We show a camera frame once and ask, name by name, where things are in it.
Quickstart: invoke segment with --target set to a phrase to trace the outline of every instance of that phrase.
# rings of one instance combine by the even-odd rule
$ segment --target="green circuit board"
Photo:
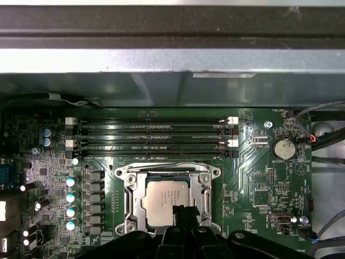
[[[79,121],[100,121],[100,127],[107,128],[109,132],[112,125],[103,125],[102,119],[188,120],[234,117],[238,118],[239,145],[231,148],[235,155],[229,156],[207,153],[173,157],[147,157],[135,153],[125,156],[85,155],[77,165],[73,165],[72,158],[63,149],[66,117],[77,118]],[[125,211],[123,181],[114,176],[114,170],[138,161],[195,161],[220,168],[221,176],[212,182],[212,221],[220,226],[224,237],[234,230],[247,230],[301,252],[306,251],[311,244],[297,235],[297,229],[311,228],[312,209],[306,209],[305,206],[305,199],[312,194],[311,147],[297,141],[297,138],[303,138],[304,135],[295,124],[293,111],[271,108],[78,109],[49,111],[45,115],[9,114],[6,123],[11,125],[20,139],[20,156],[16,159],[26,164],[31,162],[31,168],[23,169],[26,180],[36,181],[39,186],[29,194],[29,210],[23,214],[23,225],[40,222],[50,225],[52,229],[50,240],[42,247],[44,258],[73,258],[84,246],[98,246],[117,238],[114,229],[123,223]],[[42,146],[42,130],[45,128],[54,131],[53,144],[49,148]],[[279,159],[272,152],[272,145],[281,139],[294,142],[295,150],[290,159]],[[100,153],[105,150],[102,145],[100,142],[93,149]],[[32,153],[34,147],[39,153]],[[91,230],[92,227],[88,225],[90,215],[86,213],[89,206],[85,203],[88,199],[86,175],[93,171],[105,172],[104,221],[100,233]],[[66,179],[71,175],[77,175],[81,181],[68,189]],[[65,227],[68,221],[65,196],[73,190],[80,193],[80,198],[75,202],[80,207],[80,227],[68,231]],[[34,203],[42,195],[47,195],[51,203],[36,212],[33,209]],[[272,220],[272,212],[289,212],[297,222],[291,223],[286,234],[283,229],[277,228]],[[302,216],[307,217],[309,222],[301,224]]]

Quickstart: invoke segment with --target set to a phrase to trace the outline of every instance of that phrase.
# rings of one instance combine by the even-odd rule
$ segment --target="black cable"
[[[306,126],[304,126],[301,122],[301,118],[303,115],[307,114],[308,112],[316,111],[322,108],[330,107],[330,106],[335,106],[335,105],[340,105],[340,104],[345,104],[345,100],[340,100],[340,101],[331,101],[329,103],[325,104],[319,104],[316,106],[312,106],[309,108],[304,109],[301,111],[297,116],[296,116],[296,125],[300,127],[301,130],[305,133],[307,137],[310,137],[312,134],[309,132]]]
[[[325,240],[313,243],[310,246],[309,255],[312,257],[315,257],[316,251],[321,248],[342,247],[342,246],[345,246],[345,236],[325,239]]]
[[[345,259],[345,253],[336,253],[336,254],[325,255],[324,257],[322,257],[320,259]]]
[[[345,127],[335,132],[318,137],[318,143],[312,146],[312,150],[318,150],[345,140]]]
[[[325,233],[335,222],[342,219],[343,217],[345,217],[345,209],[332,217],[330,221],[328,221],[327,224],[320,229],[320,231],[318,232],[318,237],[321,238],[323,233]]]
[[[18,96],[11,97],[5,101],[2,102],[0,105],[0,108],[8,107],[14,103],[20,102],[20,101],[38,101],[38,100],[55,100],[55,101],[65,101],[69,103],[70,105],[74,106],[82,106],[82,105],[88,105],[92,108],[103,108],[102,106],[93,103],[89,100],[86,100],[85,98],[81,98],[78,96],[71,96],[69,94],[57,94],[57,93],[27,93],[27,94],[21,94]]]
[[[321,158],[319,156],[312,156],[312,161],[317,163],[333,163],[335,165],[345,165],[344,158]]]

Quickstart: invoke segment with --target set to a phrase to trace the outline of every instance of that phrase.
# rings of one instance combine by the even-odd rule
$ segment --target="silver metal plate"
[[[183,181],[153,181],[147,184],[142,207],[151,227],[173,225],[173,205],[189,204],[188,184]]]
[[[115,232],[149,233],[152,228],[173,225],[174,203],[196,206],[199,224],[212,226],[211,183],[221,173],[217,167],[194,162],[132,163],[117,168],[114,176],[123,180],[125,187],[125,221]]]

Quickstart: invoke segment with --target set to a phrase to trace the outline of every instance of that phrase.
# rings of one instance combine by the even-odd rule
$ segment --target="white label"
[[[256,73],[194,73],[194,78],[252,78]]]

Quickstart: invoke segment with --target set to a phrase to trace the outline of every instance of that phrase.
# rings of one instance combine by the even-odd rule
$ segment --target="capacitor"
[[[35,233],[36,230],[38,230],[37,225],[32,225],[30,228],[28,228],[27,230],[23,231],[23,236],[24,237],[28,237],[28,236],[32,235],[33,233]]]
[[[67,194],[66,201],[71,203],[71,202],[75,201],[77,198],[79,198],[79,193],[76,191],[73,191],[73,192]]]
[[[303,224],[303,225],[306,225],[309,223],[309,219],[307,216],[301,216],[300,217],[300,223]]]
[[[32,190],[36,188],[36,184],[34,182],[27,183],[25,185],[22,185],[19,189],[22,192],[27,192],[28,190]]]
[[[76,185],[79,182],[79,178],[74,175],[74,176],[70,176],[67,180],[66,180],[66,184],[68,187],[73,187],[74,185]]]
[[[51,145],[52,145],[51,139],[48,139],[48,138],[43,139],[42,145],[43,145],[44,147],[49,147],[49,146],[51,146]]]
[[[24,239],[23,244],[25,246],[28,246],[29,244],[31,244],[36,239],[37,239],[37,235],[36,234],[32,234],[32,235],[28,236],[26,239]]]
[[[76,217],[74,217],[66,223],[66,229],[73,230],[78,225],[79,225],[79,220]]]
[[[14,137],[15,133],[13,131],[6,131],[4,132],[4,137],[5,138],[10,138],[10,137]]]
[[[54,135],[55,135],[55,130],[53,129],[45,128],[44,130],[42,130],[42,136],[45,138],[50,138],[50,137],[53,137]]]
[[[32,150],[31,150],[31,154],[38,155],[39,154],[39,149],[37,147],[33,147]]]
[[[42,209],[45,206],[48,206],[49,204],[50,204],[50,200],[49,199],[44,199],[44,200],[41,200],[40,202],[37,202],[36,205],[35,205],[35,208],[36,209]]]
[[[79,211],[79,207],[77,205],[73,205],[66,211],[66,215],[68,217],[74,217],[75,214],[78,213],[78,211]]]
[[[73,158],[72,159],[72,166],[76,166],[79,163],[78,158]]]

